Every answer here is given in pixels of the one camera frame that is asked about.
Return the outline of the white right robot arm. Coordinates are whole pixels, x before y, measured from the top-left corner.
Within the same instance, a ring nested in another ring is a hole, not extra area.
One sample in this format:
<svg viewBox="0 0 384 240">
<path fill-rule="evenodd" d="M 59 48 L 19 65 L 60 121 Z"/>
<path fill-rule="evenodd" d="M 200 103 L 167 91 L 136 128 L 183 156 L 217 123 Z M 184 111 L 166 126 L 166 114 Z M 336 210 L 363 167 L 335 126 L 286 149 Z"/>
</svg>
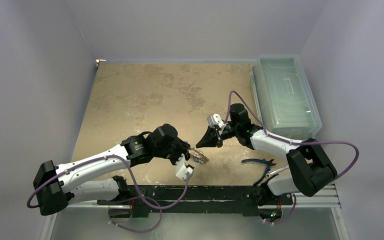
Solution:
<svg viewBox="0 0 384 240">
<path fill-rule="evenodd" d="M 227 122 L 223 122 L 219 114 L 207 118 L 207 130 L 195 146 L 198 149 L 220 148 L 224 140 L 236 138 L 244 147 L 286 160 L 290 172 L 277 174 L 265 183 L 260 191 L 264 202 L 272 204 L 286 193 L 312 197 L 338 176 L 333 163 L 315 139 L 301 141 L 278 135 L 270 137 L 261 126 L 251 122 L 241 103 L 232 104 L 228 112 L 230 120 Z"/>
</svg>

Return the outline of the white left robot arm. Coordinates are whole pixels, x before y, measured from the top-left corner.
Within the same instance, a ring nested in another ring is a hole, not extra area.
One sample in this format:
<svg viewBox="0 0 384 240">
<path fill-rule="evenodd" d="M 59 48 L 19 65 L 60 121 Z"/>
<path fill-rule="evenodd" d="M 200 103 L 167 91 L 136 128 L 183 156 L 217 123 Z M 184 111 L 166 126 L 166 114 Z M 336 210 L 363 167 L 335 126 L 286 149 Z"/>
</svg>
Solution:
<svg viewBox="0 0 384 240">
<path fill-rule="evenodd" d="M 40 214 L 49 216 L 67 206 L 91 201 L 114 201 L 118 205 L 129 199 L 128 187 L 122 177 L 96 181 L 97 177 L 147 164 L 153 158 L 167 159 L 174 166 L 175 176 L 188 181 L 194 167 L 187 162 L 190 145 L 178 137 L 177 130 L 163 124 L 154 131 L 133 135 L 99 154 L 71 163 L 43 162 L 33 180 L 34 192 L 28 198 L 29 209 L 38 208 Z"/>
</svg>

